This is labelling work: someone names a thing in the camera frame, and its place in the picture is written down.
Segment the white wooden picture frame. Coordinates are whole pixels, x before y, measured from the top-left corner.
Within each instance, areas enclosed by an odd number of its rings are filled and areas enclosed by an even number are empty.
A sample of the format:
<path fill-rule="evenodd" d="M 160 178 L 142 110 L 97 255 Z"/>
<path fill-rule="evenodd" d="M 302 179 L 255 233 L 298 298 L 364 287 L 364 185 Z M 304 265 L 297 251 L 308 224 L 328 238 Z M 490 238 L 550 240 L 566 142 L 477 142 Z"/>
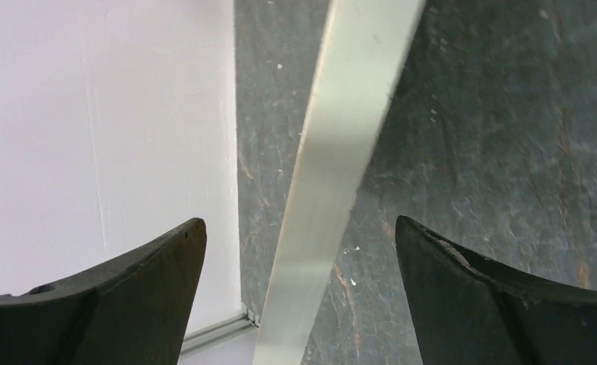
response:
<path fill-rule="evenodd" d="M 329 5 L 253 355 L 299 364 L 422 1 Z"/>

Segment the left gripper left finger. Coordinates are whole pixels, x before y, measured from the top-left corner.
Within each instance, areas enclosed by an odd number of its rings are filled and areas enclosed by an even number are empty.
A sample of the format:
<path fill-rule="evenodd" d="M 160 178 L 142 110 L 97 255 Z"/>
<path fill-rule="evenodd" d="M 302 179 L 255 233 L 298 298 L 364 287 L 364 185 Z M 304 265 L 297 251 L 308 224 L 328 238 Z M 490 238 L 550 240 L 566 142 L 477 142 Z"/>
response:
<path fill-rule="evenodd" d="M 20 296 L 0 296 L 0 364 L 175 364 L 205 260 L 193 218 Z"/>

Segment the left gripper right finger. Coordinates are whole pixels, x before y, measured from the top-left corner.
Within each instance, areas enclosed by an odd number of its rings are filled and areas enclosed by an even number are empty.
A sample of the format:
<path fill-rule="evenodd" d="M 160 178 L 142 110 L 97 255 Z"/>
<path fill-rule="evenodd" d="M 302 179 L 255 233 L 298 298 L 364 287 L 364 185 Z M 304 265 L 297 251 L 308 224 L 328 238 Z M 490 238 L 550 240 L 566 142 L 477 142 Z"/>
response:
<path fill-rule="evenodd" d="M 514 269 L 406 216 L 395 246 L 425 364 L 597 364 L 597 291 Z"/>

